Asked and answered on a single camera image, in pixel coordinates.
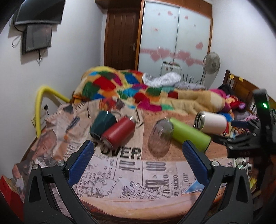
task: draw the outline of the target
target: patchwork quilt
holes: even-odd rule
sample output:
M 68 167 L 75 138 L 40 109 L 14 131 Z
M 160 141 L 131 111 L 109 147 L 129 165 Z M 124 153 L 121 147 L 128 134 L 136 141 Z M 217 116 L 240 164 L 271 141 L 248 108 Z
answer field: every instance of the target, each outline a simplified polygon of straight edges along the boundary
M 225 99 L 207 90 L 180 90 L 174 87 L 151 88 L 143 84 L 143 73 L 99 66 L 82 76 L 74 92 L 75 103 L 118 97 L 129 107 L 150 111 L 174 110 L 183 114 L 200 111 L 219 112 Z

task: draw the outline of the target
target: door handle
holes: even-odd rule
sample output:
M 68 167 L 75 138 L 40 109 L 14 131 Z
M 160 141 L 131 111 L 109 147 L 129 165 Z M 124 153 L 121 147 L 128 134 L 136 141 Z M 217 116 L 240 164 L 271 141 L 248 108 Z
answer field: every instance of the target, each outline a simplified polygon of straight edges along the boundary
M 133 51 L 136 50 L 136 43 L 133 43 L 133 44 L 131 44 L 130 46 L 133 47 Z

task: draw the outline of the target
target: red cardboard box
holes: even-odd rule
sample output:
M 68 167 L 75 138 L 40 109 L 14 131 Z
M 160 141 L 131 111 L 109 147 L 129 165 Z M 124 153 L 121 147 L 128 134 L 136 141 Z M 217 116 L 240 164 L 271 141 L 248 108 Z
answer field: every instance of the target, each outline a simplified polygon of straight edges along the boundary
M 7 201 L 13 212 L 21 219 L 21 221 L 24 221 L 24 204 L 19 197 L 16 187 L 13 185 L 12 181 L 9 178 L 5 176 L 1 177 L 0 191 L 4 195 L 5 200 Z

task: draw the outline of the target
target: yellow foam tube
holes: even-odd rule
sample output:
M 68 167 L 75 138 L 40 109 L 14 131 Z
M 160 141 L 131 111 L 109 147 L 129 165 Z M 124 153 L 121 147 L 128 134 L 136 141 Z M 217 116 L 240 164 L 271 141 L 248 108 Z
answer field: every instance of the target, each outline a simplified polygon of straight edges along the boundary
M 40 108 L 41 108 L 41 102 L 42 102 L 42 96 L 45 92 L 49 92 L 56 96 L 57 98 L 60 98 L 66 103 L 70 102 L 70 99 L 61 95 L 59 92 L 54 90 L 53 88 L 49 86 L 41 86 L 38 89 L 38 93 L 36 95 L 36 101 L 35 101 L 35 123 L 36 123 L 36 135 L 39 137 L 41 135 L 41 125 L 40 125 Z

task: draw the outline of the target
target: wall socket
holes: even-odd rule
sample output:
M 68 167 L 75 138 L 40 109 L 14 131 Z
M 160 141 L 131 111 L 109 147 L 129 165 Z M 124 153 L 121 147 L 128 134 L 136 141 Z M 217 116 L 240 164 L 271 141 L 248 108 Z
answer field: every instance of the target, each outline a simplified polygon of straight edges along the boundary
M 40 108 L 40 125 L 41 125 L 41 128 L 43 128 L 43 124 L 45 123 L 44 119 L 46 117 L 46 110 L 48 110 L 48 105 L 47 104 L 44 107 Z M 33 119 L 31 121 L 33 123 L 33 126 L 36 127 L 35 116 L 33 117 Z

